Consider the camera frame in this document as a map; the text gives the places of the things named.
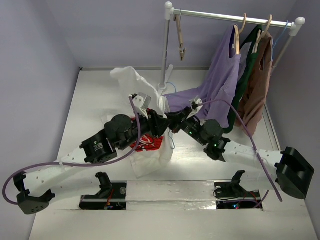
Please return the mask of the white t shirt red print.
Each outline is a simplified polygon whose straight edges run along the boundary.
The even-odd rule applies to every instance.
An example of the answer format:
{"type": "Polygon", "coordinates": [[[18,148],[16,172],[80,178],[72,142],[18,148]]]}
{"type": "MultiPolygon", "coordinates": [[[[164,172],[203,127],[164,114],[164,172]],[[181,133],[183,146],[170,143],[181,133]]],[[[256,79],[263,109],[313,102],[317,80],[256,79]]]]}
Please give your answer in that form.
{"type": "MultiPolygon", "coordinates": [[[[169,109],[167,99],[131,66],[115,68],[110,76],[118,80],[120,92],[127,97],[130,94],[145,94],[151,98],[148,107],[163,116],[169,109]]],[[[131,166],[136,177],[140,178],[163,169],[170,162],[174,145],[173,134],[166,129],[160,137],[150,133],[142,134],[136,153],[130,155],[131,166]]]]}

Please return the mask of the light blue wire hanger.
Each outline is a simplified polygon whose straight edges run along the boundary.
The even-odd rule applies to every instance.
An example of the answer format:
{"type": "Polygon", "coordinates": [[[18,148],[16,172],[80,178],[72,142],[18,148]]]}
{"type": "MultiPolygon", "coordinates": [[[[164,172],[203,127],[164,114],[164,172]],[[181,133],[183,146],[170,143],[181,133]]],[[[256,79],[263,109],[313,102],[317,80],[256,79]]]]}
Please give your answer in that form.
{"type": "MultiPolygon", "coordinates": [[[[177,93],[177,88],[176,88],[176,86],[173,84],[173,83],[171,83],[171,82],[166,82],[166,84],[167,85],[171,85],[173,88],[174,88],[174,93],[177,93]]],[[[171,120],[173,120],[173,115],[171,114],[171,110],[170,110],[170,106],[169,106],[169,103],[168,103],[168,99],[166,99],[166,102],[165,102],[165,112],[167,113],[167,114],[169,114],[169,118],[171,119],[171,120]]],[[[174,141],[174,135],[177,133],[177,131],[176,131],[176,129],[173,127],[173,126],[171,126],[170,128],[169,128],[169,132],[167,133],[167,136],[168,136],[168,138],[169,138],[169,142],[170,142],[170,148],[172,149],[172,150],[174,150],[175,148],[176,148],[176,145],[175,145],[175,141],[174,141]]]]}

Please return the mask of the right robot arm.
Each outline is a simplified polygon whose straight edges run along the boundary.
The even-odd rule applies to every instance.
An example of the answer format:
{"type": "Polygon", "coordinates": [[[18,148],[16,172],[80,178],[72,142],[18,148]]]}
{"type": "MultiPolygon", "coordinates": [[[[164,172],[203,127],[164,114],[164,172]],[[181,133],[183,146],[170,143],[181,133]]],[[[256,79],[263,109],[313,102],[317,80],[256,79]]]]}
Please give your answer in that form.
{"type": "Polygon", "coordinates": [[[307,197],[315,173],[311,164],[292,147],[283,151],[257,150],[223,137],[223,128],[214,120],[200,123],[191,115],[191,108],[177,112],[168,112],[173,133],[184,131],[199,144],[204,153],[214,161],[240,164],[255,168],[255,173],[245,169],[238,170],[230,183],[230,190],[235,196],[242,196],[249,189],[247,183],[254,183],[254,189],[267,190],[279,186],[283,193],[296,199],[307,197]]]}

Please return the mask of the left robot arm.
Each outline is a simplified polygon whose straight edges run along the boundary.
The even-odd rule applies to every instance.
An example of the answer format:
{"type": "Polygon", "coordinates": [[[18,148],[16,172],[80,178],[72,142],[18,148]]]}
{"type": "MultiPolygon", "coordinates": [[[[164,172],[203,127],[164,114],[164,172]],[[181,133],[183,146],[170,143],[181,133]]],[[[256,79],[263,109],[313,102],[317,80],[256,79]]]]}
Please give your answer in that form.
{"type": "Polygon", "coordinates": [[[26,215],[36,214],[57,197],[52,188],[84,168],[117,163],[127,157],[136,177],[140,178],[165,167],[173,150],[165,135],[173,121],[166,115],[147,110],[131,118],[114,116],[104,128],[83,141],[69,155],[51,163],[36,164],[36,172],[14,174],[13,182],[19,191],[17,205],[26,215]]]}

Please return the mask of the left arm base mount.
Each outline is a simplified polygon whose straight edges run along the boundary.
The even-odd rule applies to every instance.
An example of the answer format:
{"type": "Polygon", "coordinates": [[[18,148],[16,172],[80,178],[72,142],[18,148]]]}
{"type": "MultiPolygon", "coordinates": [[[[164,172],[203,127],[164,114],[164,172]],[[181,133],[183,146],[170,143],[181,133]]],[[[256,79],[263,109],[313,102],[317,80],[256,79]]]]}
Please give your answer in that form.
{"type": "Polygon", "coordinates": [[[81,210],[122,211],[127,209],[127,182],[111,181],[106,172],[98,172],[100,190],[95,195],[82,195],[79,208],[81,210]]]}

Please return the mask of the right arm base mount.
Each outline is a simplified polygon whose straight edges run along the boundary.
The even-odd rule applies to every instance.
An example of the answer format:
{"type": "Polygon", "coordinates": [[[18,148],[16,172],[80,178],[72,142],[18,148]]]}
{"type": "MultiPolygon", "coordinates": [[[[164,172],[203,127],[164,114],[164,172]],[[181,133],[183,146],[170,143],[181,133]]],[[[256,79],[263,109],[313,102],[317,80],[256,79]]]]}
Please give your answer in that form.
{"type": "Polygon", "coordinates": [[[260,192],[247,191],[240,185],[245,173],[238,170],[231,180],[214,183],[212,195],[217,210],[263,209],[260,192]]]}

